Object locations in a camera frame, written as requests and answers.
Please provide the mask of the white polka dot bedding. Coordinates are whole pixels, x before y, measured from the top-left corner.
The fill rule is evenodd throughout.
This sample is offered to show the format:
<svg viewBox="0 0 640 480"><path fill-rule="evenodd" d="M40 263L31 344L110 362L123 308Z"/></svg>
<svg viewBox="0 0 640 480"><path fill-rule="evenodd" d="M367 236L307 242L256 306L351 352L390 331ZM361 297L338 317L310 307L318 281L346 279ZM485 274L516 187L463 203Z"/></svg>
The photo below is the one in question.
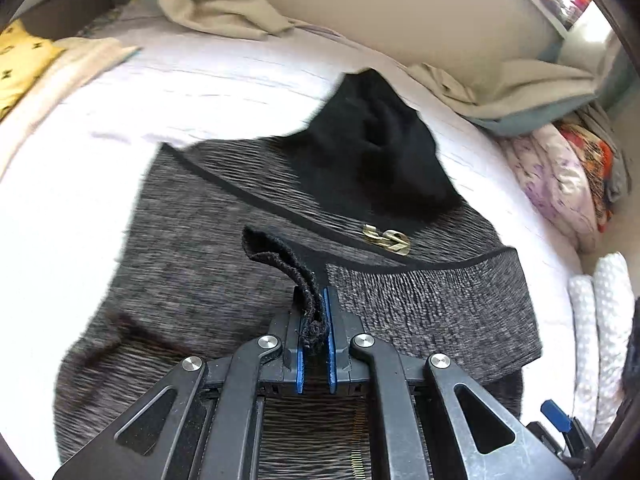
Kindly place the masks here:
<svg viewBox="0 0 640 480"><path fill-rule="evenodd" d="M593 274L568 281L573 310L576 375L573 416L601 442L623 403L623 371L634 317L627 261L619 252L600 258Z"/></svg>

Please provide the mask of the grey black knit jacket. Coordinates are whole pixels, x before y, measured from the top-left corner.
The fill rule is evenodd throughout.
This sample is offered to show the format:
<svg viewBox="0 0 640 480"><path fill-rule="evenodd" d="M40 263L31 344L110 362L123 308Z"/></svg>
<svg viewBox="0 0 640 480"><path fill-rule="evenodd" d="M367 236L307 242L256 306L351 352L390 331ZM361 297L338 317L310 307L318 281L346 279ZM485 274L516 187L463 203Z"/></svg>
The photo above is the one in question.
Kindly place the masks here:
<svg viewBox="0 0 640 480"><path fill-rule="evenodd" d="M318 356L326 287L368 333L414 358L448 354L521 414L541 342L518 253L456 191L418 112L363 70L301 132L160 148L106 297L58 372L58 455L181 359L228 356L280 313L300 313Z"/></svg>

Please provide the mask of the orange patterned folded blanket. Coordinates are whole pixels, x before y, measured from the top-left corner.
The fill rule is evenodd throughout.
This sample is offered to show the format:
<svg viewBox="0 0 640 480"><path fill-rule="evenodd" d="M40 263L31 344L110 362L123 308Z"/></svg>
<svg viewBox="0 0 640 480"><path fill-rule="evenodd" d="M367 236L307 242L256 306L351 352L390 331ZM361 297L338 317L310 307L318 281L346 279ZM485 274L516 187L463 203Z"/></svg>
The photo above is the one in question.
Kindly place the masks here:
<svg viewBox="0 0 640 480"><path fill-rule="evenodd" d="M574 122L557 122L555 125L582 164L589 183L597 228L600 233L603 233L612 216L610 203L606 197L606 188L611 177L612 152L604 141L586 127Z"/></svg>

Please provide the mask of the grey folded cloth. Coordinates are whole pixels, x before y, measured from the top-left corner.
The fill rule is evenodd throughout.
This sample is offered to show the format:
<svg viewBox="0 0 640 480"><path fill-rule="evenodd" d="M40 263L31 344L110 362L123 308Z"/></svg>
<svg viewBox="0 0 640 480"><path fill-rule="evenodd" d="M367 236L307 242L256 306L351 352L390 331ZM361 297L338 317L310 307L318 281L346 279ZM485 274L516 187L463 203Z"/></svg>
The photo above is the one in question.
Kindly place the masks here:
<svg viewBox="0 0 640 480"><path fill-rule="evenodd" d="M627 159L616 139L611 119L603 107L593 101L577 110L577 116L584 126L600 140L604 141L612 152L612 169L610 183L606 188L606 197L611 204L627 197L632 188L632 180L627 167Z"/></svg>

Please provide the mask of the beige curtain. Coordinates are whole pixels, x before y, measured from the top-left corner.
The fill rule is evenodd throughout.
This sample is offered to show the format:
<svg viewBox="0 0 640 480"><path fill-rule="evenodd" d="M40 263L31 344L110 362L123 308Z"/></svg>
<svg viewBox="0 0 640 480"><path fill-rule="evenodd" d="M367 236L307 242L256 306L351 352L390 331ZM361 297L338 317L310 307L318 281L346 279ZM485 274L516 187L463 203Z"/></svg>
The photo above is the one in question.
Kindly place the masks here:
<svg viewBox="0 0 640 480"><path fill-rule="evenodd" d="M267 0L150 0L171 23L233 39L281 36L295 23Z"/></svg>
<svg viewBox="0 0 640 480"><path fill-rule="evenodd" d="M597 99L619 53L614 44L588 44L576 53L563 51L556 63L510 60L474 84L426 63L409 66L407 74L472 124L510 138Z"/></svg>

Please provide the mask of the yellow patterned pillow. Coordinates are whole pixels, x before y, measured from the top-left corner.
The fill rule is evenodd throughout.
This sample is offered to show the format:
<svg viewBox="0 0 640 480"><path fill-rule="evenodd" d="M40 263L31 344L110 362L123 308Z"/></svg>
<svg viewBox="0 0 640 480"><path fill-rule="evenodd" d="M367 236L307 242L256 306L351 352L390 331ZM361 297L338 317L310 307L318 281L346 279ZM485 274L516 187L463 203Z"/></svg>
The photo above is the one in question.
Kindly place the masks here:
<svg viewBox="0 0 640 480"><path fill-rule="evenodd" d="M3 119L64 48L50 39L32 36L21 20L6 26L0 40L0 119Z"/></svg>

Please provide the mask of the beige left curtain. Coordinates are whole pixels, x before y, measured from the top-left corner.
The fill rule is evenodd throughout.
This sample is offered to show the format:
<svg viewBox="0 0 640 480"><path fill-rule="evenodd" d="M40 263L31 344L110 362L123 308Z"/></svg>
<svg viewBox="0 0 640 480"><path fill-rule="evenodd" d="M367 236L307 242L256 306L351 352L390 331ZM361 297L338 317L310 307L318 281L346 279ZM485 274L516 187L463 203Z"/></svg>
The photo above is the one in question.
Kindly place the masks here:
<svg viewBox="0 0 640 480"><path fill-rule="evenodd" d="M267 0L150 0L171 23L233 39L281 36L295 23Z"/></svg>

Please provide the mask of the beige right curtain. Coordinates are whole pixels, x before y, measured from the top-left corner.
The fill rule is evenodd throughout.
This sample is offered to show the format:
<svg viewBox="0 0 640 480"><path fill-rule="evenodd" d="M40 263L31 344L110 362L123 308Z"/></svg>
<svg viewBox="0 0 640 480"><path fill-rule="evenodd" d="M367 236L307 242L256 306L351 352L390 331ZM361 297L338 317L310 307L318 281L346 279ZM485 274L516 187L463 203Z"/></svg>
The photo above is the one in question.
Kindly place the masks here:
<svg viewBox="0 0 640 480"><path fill-rule="evenodd" d="M556 63L510 60L474 84L426 63L409 66L407 74L472 124L510 138L597 99L619 53L614 44L588 44L576 53L563 51Z"/></svg>

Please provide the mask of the cream blanket on bed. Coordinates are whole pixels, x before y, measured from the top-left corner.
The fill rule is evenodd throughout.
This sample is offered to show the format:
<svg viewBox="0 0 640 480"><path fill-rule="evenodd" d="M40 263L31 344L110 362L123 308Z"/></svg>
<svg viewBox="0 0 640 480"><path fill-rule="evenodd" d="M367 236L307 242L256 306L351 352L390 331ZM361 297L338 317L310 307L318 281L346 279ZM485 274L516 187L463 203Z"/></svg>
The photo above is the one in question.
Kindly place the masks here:
<svg viewBox="0 0 640 480"><path fill-rule="evenodd" d="M73 92L119 66L140 48L115 38L70 37L58 40L64 52L44 71L17 107L1 122L1 133L29 134Z"/></svg>

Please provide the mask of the pink floral folded quilt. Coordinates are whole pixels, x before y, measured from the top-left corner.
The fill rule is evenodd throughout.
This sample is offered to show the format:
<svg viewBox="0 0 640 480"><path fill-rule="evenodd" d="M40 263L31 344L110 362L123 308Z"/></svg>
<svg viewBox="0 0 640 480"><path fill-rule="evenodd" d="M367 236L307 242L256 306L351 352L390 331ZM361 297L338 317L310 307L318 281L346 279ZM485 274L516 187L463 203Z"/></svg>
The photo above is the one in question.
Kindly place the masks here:
<svg viewBox="0 0 640 480"><path fill-rule="evenodd" d="M596 211L578 156L554 125L499 141L530 202L570 244L586 254L599 239Z"/></svg>

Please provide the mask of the white quilted bed sheet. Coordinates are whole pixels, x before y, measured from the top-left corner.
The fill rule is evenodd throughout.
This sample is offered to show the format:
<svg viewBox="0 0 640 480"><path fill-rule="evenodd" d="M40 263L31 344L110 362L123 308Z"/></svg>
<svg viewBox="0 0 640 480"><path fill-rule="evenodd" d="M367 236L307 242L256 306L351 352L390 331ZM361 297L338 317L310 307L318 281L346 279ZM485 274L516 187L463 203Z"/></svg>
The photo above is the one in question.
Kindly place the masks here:
<svg viewBox="0 0 640 480"><path fill-rule="evenodd" d="M160 148L301 132L342 78L363 70L418 112L456 191L518 253L541 354L523 368L516 416L537 419L549 399L572 408L566 282L578 257L529 205L484 131L384 55L318 32L224 39L129 8L99 36L140 50L58 104L1 183L1 433L34 478L66 461L54 426L58 372L106 297Z"/></svg>

